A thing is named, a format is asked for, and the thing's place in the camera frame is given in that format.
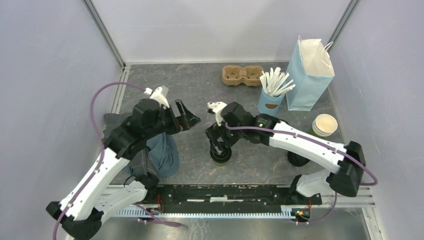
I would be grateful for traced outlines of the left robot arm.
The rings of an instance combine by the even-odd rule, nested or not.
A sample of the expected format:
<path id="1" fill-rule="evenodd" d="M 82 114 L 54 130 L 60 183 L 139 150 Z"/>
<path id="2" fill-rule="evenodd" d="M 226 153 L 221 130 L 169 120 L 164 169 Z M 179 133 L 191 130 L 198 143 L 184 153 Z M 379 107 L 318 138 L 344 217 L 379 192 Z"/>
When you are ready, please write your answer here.
<path id="1" fill-rule="evenodd" d="M 175 101 L 180 113 L 176 116 L 169 106 L 149 98 L 133 107 L 131 116 L 113 129 L 101 149 L 98 159 L 71 193 L 61 201 L 52 201 L 46 211 L 76 240 L 89 240 L 114 214 L 129 205 L 153 203 L 157 198 L 159 178 L 152 173 L 139 175 L 126 187 L 107 197 L 101 197 L 113 178 L 146 143 L 159 134 L 174 135 L 187 131 L 201 122 L 181 100 Z"/>

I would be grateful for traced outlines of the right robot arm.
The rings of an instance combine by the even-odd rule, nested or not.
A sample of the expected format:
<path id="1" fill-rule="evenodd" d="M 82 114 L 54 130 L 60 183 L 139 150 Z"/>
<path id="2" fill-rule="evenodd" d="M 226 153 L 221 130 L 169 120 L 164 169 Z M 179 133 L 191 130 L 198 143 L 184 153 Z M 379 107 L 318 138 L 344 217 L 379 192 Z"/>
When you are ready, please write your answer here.
<path id="1" fill-rule="evenodd" d="M 345 197 L 356 197 L 365 172 L 362 146 L 354 141 L 345 145 L 300 131 L 282 119 L 268 114 L 253 116 L 237 102 L 209 102 L 208 112 L 215 123 L 205 131 L 210 143 L 210 156 L 218 165 L 232 157 L 231 147 L 240 139 L 252 144 L 287 151 L 287 159 L 295 167 L 314 162 L 321 167 L 311 174 L 295 177 L 289 199 L 302 204 L 316 194 L 334 191 Z"/>

